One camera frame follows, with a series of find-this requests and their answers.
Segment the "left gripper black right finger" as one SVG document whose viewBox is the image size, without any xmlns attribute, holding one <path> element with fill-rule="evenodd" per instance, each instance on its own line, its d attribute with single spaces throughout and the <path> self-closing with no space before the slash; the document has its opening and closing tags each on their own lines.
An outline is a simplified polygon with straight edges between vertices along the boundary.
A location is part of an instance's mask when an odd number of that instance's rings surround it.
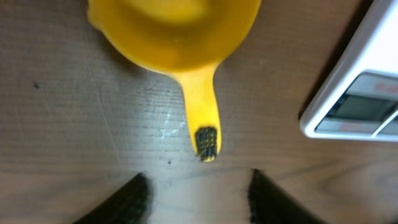
<svg viewBox="0 0 398 224">
<path fill-rule="evenodd" d="M 325 224 L 259 169 L 252 170 L 248 204 L 252 224 Z"/>
</svg>

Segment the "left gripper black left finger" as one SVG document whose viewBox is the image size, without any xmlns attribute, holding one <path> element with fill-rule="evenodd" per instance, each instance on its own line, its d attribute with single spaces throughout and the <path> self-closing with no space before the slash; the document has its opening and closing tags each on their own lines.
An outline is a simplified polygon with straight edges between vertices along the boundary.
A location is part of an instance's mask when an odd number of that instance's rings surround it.
<svg viewBox="0 0 398 224">
<path fill-rule="evenodd" d="M 147 223 L 152 199 L 152 181 L 140 172 L 73 224 Z"/>
</svg>

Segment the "yellow measuring cup scoop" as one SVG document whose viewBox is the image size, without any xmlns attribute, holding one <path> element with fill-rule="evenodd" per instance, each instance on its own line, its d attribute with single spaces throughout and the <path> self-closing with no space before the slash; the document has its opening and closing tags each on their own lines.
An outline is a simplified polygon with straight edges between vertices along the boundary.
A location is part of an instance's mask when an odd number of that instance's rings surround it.
<svg viewBox="0 0 398 224">
<path fill-rule="evenodd" d="M 221 150 L 214 75 L 250 31 L 260 0 L 89 0 L 88 20 L 132 63 L 181 87 L 193 150 Z"/>
</svg>

